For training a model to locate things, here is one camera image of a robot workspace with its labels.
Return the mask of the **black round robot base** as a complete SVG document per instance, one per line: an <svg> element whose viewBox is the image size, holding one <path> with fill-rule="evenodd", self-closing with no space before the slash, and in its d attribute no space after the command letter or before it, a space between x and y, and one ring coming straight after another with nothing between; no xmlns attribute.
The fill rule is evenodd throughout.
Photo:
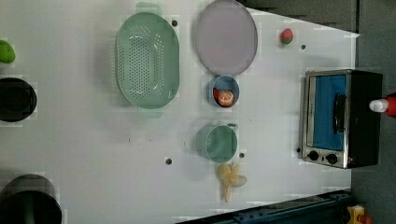
<svg viewBox="0 0 396 224"><path fill-rule="evenodd" d="M0 119L17 122L27 119L35 111L37 96L26 81L5 77L0 80Z"/></svg>

